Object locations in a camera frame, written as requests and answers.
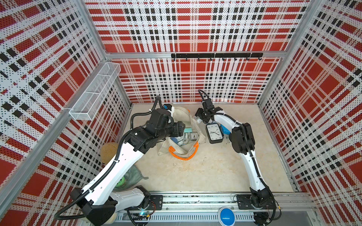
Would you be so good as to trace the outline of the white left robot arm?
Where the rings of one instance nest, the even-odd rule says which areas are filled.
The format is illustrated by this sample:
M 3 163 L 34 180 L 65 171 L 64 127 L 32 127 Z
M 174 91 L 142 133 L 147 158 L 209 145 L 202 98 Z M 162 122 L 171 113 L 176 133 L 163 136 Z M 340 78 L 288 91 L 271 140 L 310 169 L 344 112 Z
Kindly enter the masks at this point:
M 171 104 L 165 104 L 148 113 L 150 119 L 145 125 L 126 132 L 118 144 L 115 156 L 91 182 L 71 192 L 73 201 L 60 209 L 54 219 L 86 218 L 93 225 L 101 226 L 116 212 L 141 205 L 149 195 L 142 186 L 126 192 L 124 197 L 117 197 L 113 189 L 126 172 L 158 142 L 183 135 L 185 124 L 173 119 L 174 112 L 175 108 Z

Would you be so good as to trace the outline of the bright blue round alarm clock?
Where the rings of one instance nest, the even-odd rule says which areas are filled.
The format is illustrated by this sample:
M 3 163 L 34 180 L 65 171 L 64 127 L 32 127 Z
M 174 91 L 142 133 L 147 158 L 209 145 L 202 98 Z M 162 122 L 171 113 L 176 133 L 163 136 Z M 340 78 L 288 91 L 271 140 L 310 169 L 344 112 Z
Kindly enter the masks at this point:
M 222 131 L 222 133 L 224 135 L 230 135 L 231 134 L 231 132 L 226 127 L 224 127 L 223 125 L 220 125 L 220 127 L 221 127 L 221 131 Z

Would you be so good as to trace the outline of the light blue square alarm clock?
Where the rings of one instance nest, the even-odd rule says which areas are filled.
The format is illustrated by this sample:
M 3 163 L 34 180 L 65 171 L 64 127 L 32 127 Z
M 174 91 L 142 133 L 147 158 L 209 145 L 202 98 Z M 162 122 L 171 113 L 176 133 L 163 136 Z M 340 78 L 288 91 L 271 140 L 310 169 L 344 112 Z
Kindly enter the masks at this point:
M 196 122 L 197 122 L 198 124 L 203 123 L 203 121 L 202 121 L 200 118 L 197 118 L 197 119 L 196 119 Z

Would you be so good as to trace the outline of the black square alarm clock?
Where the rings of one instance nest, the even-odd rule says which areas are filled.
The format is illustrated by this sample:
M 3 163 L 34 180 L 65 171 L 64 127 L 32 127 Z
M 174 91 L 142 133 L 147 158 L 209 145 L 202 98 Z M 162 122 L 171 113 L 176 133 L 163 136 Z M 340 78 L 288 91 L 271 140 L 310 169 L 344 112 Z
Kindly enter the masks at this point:
M 218 123 L 207 124 L 206 132 L 210 144 L 223 142 L 223 132 Z

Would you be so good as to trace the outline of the beige canvas bag orange handles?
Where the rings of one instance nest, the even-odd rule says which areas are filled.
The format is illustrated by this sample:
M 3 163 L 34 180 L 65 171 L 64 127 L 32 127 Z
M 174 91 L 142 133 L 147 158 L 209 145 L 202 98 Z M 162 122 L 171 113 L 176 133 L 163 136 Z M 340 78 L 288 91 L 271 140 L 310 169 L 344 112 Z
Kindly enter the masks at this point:
M 157 154 L 159 156 L 170 154 L 174 158 L 183 161 L 191 160 L 200 146 L 206 143 L 206 136 L 188 109 L 175 106 L 172 110 L 172 115 L 174 121 L 183 122 L 185 128 L 181 135 L 168 137 L 165 141 L 157 144 Z

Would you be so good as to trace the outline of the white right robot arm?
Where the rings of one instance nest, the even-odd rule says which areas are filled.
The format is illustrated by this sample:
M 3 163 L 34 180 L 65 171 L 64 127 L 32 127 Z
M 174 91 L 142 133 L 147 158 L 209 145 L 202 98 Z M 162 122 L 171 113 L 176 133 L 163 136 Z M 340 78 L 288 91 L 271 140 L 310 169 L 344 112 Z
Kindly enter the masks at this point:
M 220 107 L 215 107 L 210 98 L 202 99 L 202 107 L 195 116 L 204 123 L 218 124 L 229 132 L 229 140 L 233 150 L 240 155 L 250 183 L 251 204 L 260 210 L 274 201 L 274 196 L 266 184 L 255 154 L 255 138 L 249 123 L 241 123 L 226 114 Z

